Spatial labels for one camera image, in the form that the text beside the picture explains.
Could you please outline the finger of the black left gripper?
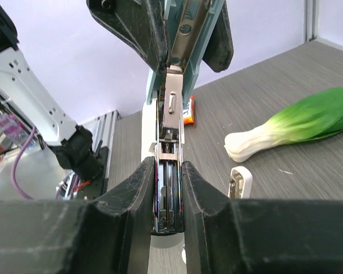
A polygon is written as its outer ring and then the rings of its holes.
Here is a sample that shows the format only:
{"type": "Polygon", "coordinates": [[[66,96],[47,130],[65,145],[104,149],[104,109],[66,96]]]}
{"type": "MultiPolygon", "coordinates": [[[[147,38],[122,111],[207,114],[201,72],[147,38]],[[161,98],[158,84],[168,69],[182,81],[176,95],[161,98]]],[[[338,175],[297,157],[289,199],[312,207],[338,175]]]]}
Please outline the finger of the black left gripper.
{"type": "Polygon", "coordinates": [[[206,47],[203,61],[214,72],[221,72],[229,68],[233,55],[234,48],[230,29],[228,6],[225,2],[206,47]]]}
{"type": "Polygon", "coordinates": [[[157,74],[169,64],[164,1],[89,0],[91,16],[131,47],[157,74]]]}

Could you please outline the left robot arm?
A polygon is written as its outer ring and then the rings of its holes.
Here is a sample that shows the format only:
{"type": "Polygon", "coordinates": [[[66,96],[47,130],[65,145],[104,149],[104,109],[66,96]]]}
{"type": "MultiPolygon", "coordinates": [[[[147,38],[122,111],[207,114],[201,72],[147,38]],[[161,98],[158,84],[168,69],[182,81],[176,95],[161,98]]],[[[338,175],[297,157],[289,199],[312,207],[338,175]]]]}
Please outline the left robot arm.
{"type": "MultiPolygon", "coordinates": [[[[155,130],[157,160],[180,162],[182,110],[205,62],[226,70],[233,43],[225,1],[87,1],[91,16],[130,46],[150,67],[147,103],[163,102],[148,123],[155,130]]],[[[27,64],[17,29],[0,5],[0,97],[55,153],[62,168],[94,180],[102,166],[91,150],[92,135],[66,115],[27,64]]]]}

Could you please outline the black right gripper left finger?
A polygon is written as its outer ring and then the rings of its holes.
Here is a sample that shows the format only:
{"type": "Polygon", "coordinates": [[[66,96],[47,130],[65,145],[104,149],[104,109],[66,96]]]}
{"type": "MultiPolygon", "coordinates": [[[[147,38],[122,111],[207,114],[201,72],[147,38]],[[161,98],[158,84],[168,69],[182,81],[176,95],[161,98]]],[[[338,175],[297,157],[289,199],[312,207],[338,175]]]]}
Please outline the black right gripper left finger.
{"type": "Polygon", "coordinates": [[[146,273],[155,159],[92,202],[0,201],[0,273],[146,273]]]}

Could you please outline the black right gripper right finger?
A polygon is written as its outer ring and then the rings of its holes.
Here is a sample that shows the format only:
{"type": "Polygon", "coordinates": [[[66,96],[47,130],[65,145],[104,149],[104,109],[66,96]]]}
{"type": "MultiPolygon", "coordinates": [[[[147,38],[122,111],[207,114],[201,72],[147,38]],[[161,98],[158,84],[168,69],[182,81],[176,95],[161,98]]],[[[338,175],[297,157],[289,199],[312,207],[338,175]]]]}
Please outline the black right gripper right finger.
{"type": "Polygon", "coordinates": [[[343,273],[343,202],[230,199],[182,166],[188,273],[343,273]]]}

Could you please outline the white stapler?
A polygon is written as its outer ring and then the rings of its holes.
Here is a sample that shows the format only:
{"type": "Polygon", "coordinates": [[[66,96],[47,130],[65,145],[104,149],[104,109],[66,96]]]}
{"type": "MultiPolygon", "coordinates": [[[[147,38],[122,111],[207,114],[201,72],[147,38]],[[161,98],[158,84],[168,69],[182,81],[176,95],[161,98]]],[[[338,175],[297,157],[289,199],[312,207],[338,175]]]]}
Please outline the white stapler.
{"type": "Polygon", "coordinates": [[[248,199],[252,189],[252,173],[243,166],[231,169],[228,197],[230,199],[248,199]]]}

